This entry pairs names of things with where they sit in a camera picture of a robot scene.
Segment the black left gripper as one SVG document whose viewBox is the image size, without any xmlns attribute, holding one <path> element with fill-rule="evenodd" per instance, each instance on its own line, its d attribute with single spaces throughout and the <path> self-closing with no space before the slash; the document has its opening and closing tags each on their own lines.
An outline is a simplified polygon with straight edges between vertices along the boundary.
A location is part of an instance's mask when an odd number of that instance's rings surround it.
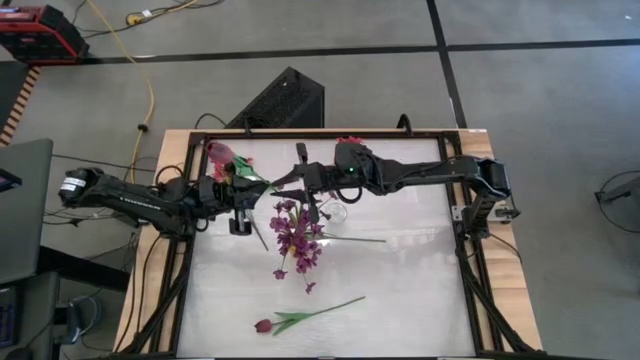
<svg viewBox="0 0 640 360">
<path fill-rule="evenodd" d="M 272 188 L 268 181 L 251 181 L 237 175 L 232 177 L 231 183 L 221 183 L 211 176 L 203 176 L 198 184 L 199 201 L 207 219 L 232 212 L 234 216 L 230 219 L 229 232 L 248 236 L 252 233 L 252 227 L 246 211 L 256 205 L 265 191 Z"/>
</svg>

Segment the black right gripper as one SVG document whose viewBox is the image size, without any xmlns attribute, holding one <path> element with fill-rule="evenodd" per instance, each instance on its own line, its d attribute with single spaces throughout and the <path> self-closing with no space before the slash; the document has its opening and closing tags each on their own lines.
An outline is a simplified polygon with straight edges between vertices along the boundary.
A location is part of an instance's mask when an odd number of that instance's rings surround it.
<svg viewBox="0 0 640 360">
<path fill-rule="evenodd" d="M 276 191 L 275 196 L 298 202 L 307 201 L 310 220 L 312 223 L 317 223 L 320 219 L 320 214 L 316 205 L 315 194 L 331 190 L 329 168 L 319 162 L 310 163 L 308 161 L 307 147 L 303 142 L 296 144 L 296 152 L 299 158 L 299 163 L 296 165 L 297 171 L 291 171 L 282 178 L 273 181 L 272 186 L 282 188 L 286 184 L 302 179 L 303 190 Z"/>
</svg>

